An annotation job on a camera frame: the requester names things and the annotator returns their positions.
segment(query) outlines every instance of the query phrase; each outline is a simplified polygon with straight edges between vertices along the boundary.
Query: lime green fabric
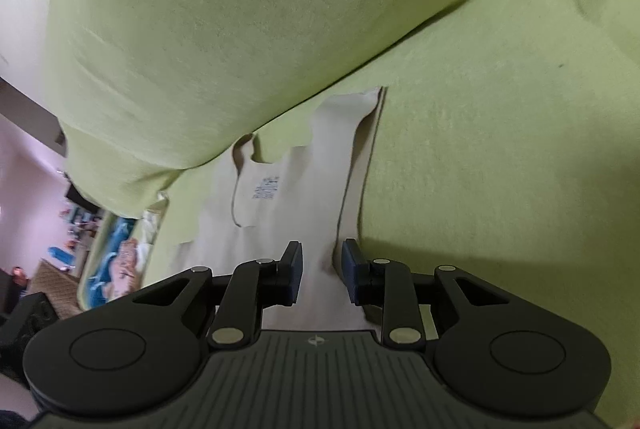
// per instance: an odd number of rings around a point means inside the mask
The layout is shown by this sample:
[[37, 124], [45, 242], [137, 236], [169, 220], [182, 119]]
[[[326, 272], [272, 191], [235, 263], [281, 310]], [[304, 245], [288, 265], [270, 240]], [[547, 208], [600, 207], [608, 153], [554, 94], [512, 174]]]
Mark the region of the lime green fabric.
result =
[[49, 104], [143, 181], [211, 160], [454, 1], [50, 0]]

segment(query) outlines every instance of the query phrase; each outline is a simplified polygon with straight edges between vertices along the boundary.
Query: pink wall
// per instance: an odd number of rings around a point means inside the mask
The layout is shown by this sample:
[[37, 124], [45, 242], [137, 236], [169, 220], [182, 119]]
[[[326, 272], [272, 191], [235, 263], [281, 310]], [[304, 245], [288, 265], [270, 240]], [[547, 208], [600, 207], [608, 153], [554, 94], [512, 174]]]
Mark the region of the pink wall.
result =
[[0, 267], [21, 266], [33, 277], [41, 259], [56, 266], [49, 247], [63, 248], [68, 225], [58, 217], [65, 207], [65, 180], [18, 155], [0, 182]]

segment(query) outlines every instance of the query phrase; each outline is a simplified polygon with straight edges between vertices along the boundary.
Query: ribbed gray plate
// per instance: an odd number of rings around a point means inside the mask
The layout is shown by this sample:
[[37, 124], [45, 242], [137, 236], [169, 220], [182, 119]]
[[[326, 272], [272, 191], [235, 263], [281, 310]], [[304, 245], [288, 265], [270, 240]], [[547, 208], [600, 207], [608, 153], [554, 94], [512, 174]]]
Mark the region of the ribbed gray plate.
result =
[[604, 429], [594, 415], [523, 422], [451, 396], [414, 353], [369, 332], [263, 332], [214, 354], [181, 397], [155, 412], [89, 423], [44, 415], [36, 429]]

